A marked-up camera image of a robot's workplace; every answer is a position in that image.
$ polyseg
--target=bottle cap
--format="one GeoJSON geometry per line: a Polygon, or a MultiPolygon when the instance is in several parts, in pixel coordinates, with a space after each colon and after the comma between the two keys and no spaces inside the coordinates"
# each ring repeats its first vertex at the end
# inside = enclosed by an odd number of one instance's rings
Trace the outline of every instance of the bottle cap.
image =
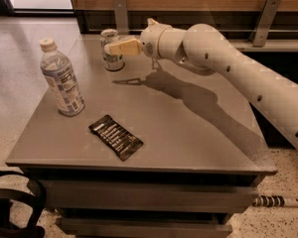
{"type": "Polygon", "coordinates": [[[40,45],[43,52],[53,52],[58,48],[52,38],[41,39],[40,45]]]}

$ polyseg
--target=terrazzo floor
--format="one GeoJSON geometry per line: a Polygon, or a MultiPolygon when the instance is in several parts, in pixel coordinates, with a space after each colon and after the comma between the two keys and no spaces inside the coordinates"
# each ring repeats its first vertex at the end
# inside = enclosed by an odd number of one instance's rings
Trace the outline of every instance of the terrazzo floor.
{"type": "MultiPolygon", "coordinates": [[[[79,35],[75,18],[0,17],[0,170],[12,170],[5,165],[5,160],[47,90],[39,69],[42,56],[39,39],[54,38],[59,49],[68,54],[79,35]]],[[[265,178],[259,192],[298,198],[298,153],[271,149],[270,154],[278,174],[265,178]]],[[[25,181],[19,178],[0,182],[25,189],[25,181]]],[[[25,214],[23,207],[16,205],[13,209],[16,222],[25,214]]],[[[46,230],[45,237],[74,237],[65,235],[54,224],[57,217],[56,213],[43,212],[39,224],[46,230]]],[[[250,207],[243,214],[235,214],[229,223],[233,232],[228,238],[295,238],[298,237],[298,208],[250,207]]]]}

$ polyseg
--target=clear bottle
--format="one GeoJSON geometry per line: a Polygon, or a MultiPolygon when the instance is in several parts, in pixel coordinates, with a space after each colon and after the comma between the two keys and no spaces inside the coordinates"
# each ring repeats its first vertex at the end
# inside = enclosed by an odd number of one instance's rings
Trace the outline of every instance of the clear bottle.
{"type": "Polygon", "coordinates": [[[41,71],[54,94],[59,111],[66,116],[75,116],[84,108],[78,83],[67,56],[58,51],[52,38],[40,40],[44,52],[41,71]]]}

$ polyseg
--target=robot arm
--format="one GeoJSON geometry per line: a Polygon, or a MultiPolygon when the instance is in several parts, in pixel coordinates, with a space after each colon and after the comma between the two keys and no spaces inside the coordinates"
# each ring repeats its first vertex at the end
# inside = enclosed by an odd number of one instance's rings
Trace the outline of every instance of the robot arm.
{"type": "Polygon", "coordinates": [[[149,19],[140,42],[105,47],[109,54],[167,59],[190,70],[212,69],[224,76],[298,150],[298,84],[239,52],[215,28],[188,31],[149,19]]]}

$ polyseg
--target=silver can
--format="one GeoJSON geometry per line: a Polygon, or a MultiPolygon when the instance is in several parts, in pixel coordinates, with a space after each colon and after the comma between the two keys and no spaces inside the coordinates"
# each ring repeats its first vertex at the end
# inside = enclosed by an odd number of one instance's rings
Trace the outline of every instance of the silver can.
{"type": "Polygon", "coordinates": [[[100,42],[102,47],[102,61],[105,69],[109,71],[118,71],[125,65],[123,56],[111,56],[104,50],[106,44],[119,41],[118,31],[115,29],[106,29],[100,33],[100,42]]]}

